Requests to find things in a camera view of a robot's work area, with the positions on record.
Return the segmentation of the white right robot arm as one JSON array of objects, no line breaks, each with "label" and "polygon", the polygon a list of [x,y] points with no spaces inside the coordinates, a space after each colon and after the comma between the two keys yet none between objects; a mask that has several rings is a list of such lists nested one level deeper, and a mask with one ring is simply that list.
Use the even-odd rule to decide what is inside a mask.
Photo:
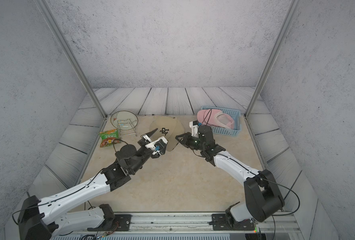
[{"label": "white right robot arm", "polygon": [[200,156],[222,169],[243,185],[245,202],[230,206],[225,212],[229,224],[255,219],[263,222],[285,205],[278,184],[269,170],[259,171],[232,156],[218,145],[210,127],[201,125],[197,133],[184,133],[175,139],[185,148],[200,151]]}]

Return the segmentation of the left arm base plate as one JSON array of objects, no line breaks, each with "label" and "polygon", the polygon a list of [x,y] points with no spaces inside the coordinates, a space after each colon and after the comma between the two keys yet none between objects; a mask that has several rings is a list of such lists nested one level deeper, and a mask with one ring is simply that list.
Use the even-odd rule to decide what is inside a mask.
[{"label": "left arm base plate", "polygon": [[120,214],[114,218],[104,220],[102,224],[96,228],[87,228],[88,232],[128,232],[130,229],[132,215]]}]

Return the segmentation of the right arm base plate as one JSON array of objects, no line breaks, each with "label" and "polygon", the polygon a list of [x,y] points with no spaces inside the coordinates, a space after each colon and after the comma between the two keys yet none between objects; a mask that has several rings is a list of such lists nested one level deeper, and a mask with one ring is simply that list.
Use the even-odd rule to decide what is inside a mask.
[{"label": "right arm base plate", "polygon": [[214,231],[255,231],[255,224],[252,219],[237,222],[228,214],[212,214],[208,223]]}]

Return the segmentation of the beige baseball cap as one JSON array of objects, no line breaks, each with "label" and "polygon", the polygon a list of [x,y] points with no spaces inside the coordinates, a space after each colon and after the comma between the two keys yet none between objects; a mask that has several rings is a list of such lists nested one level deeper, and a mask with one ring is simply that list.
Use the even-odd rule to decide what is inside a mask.
[{"label": "beige baseball cap", "polygon": [[168,116],[154,117],[153,122],[149,127],[149,131],[153,131],[157,128],[157,131],[150,137],[153,141],[160,137],[165,137],[168,140],[166,150],[171,152],[178,145],[176,136],[185,133],[183,124],[176,118]]}]

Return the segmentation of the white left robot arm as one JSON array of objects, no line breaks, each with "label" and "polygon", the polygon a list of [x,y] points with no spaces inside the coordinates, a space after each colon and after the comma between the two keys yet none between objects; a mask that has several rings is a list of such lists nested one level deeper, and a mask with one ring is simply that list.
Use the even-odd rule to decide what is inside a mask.
[{"label": "white left robot arm", "polygon": [[150,158],[165,154],[168,140],[162,136],[152,141],[156,131],[142,135],[137,149],[126,144],[115,153],[115,161],[101,169],[94,177],[63,192],[39,199],[24,200],[15,220],[22,240],[50,240],[78,230],[110,232],[118,227],[110,205],[102,204],[90,210],[73,209],[89,200],[110,193],[130,181],[131,176]]}]

